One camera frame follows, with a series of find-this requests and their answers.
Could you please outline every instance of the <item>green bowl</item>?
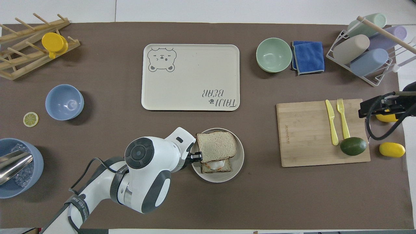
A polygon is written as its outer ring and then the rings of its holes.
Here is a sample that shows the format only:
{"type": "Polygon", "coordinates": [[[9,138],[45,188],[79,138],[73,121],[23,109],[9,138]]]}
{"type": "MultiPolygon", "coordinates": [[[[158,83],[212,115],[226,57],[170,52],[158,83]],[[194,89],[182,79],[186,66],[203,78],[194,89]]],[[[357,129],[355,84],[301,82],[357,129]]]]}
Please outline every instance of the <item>green bowl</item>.
{"type": "Polygon", "coordinates": [[[292,50],[282,39],[268,38],[257,47],[256,59],[266,72],[280,72],[292,61],[292,50]]]}

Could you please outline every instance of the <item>sandwich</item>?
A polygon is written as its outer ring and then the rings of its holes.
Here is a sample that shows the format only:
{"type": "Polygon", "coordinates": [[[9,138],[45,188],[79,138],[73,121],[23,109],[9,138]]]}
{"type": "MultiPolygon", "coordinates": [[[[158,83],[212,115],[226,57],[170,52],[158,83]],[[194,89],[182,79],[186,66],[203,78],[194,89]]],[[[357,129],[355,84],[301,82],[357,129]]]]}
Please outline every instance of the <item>sandwich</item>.
{"type": "Polygon", "coordinates": [[[237,153],[237,142],[230,132],[196,134],[199,150],[202,151],[202,173],[230,172],[229,158],[237,153]]]}

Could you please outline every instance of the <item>tray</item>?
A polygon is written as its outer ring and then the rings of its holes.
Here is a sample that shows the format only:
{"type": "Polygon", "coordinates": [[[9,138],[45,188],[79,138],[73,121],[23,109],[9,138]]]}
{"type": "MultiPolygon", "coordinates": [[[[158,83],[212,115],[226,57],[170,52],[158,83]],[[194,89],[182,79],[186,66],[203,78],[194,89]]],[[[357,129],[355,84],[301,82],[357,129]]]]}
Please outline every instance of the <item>tray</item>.
{"type": "MultiPolygon", "coordinates": [[[[361,99],[344,100],[345,119],[351,137],[367,141],[364,119],[358,117],[361,99]]],[[[330,101],[335,111],[334,125],[339,142],[342,136],[341,115],[337,101],[330,101]]],[[[277,108],[280,157],[283,167],[315,166],[370,161],[369,148],[356,156],[349,156],[332,145],[331,129],[325,101],[280,103],[277,108]]]]}
{"type": "Polygon", "coordinates": [[[141,104],[147,110],[236,110],[240,51],[234,45],[147,45],[141,104]]]}

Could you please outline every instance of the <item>blue bowl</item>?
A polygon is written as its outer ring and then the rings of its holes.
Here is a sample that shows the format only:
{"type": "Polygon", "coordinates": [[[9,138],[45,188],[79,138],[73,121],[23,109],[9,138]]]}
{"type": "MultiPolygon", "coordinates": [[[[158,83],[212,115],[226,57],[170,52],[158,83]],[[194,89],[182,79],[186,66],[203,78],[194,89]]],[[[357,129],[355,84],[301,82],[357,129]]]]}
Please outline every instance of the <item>blue bowl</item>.
{"type": "Polygon", "coordinates": [[[13,147],[15,147],[17,144],[25,145],[29,149],[30,153],[32,154],[33,161],[31,163],[34,164],[33,174],[29,180],[29,183],[24,188],[16,184],[14,177],[12,177],[10,180],[5,182],[4,184],[0,185],[0,198],[14,197],[18,194],[23,193],[24,191],[32,187],[40,178],[40,175],[42,175],[42,171],[43,171],[42,155],[40,154],[39,150],[36,149],[36,147],[34,147],[33,145],[27,142],[24,142],[22,140],[18,140],[15,138],[0,139],[0,156],[4,156],[10,153],[13,147]]]}
{"type": "Polygon", "coordinates": [[[56,120],[69,120],[78,116],[84,108],[82,94],[72,85],[58,85],[46,96],[45,107],[56,120]]]}

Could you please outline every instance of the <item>cup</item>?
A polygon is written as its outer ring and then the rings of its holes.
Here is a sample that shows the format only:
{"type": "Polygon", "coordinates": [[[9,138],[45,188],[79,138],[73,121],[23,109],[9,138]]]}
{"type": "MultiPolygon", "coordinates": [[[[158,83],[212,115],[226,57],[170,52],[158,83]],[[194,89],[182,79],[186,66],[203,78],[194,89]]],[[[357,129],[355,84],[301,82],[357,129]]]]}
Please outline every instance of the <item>cup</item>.
{"type": "Polygon", "coordinates": [[[349,67],[355,75],[366,76],[379,69],[388,59],[389,54],[386,50],[370,50],[354,59],[349,67]]]}
{"type": "Polygon", "coordinates": [[[48,32],[42,37],[42,45],[49,51],[49,58],[54,59],[68,50],[67,40],[54,32],[48,32]]]}
{"type": "MultiPolygon", "coordinates": [[[[407,37],[407,30],[405,27],[401,25],[389,27],[385,29],[385,31],[389,32],[390,34],[398,37],[400,40],[404,40],[407,37]]],[[[374,34],[370,37],[370,46],[368,47],[369,50],[374,50],[377,48],[380,49],[391,49],[397,45],[397,42],[394,42],[392,39],[386,38],[380,33],[374,34]]]]}
{"type": "Polygon", "coordinates": [[[342,64],[348,64],[364,53],[369,45],[370,40],[366,35],[353,36],[334,48],[334,59],[342,64]]]}
{"type": "MultiPolygon", "coordinates": [[[[384,26],[386,26],[387,23],[387,19],[386,16],[381,14],[381,13],[375,13],[375,14],[371,14],[371,15],[367,15],[364,18],[366,18],[366,20],[372,22],[373,24],[383,28],[384,26]]],[[[359,21],[358,20],[354,20],[352,21],[349,25],[347,30],[350,30],[354,25],[356,25],[359,21]]],[[[367,37],[370,37],[374,34],[376,34],[376,30],[370,28],[369,26],[360,23],[359,25],[357,25],[357,27],[355,27],[353,30],[351,30],[351,32],[348,33],[349,37],[353,37],[359,34],[363,34],[366,35],[367,37]]]]}

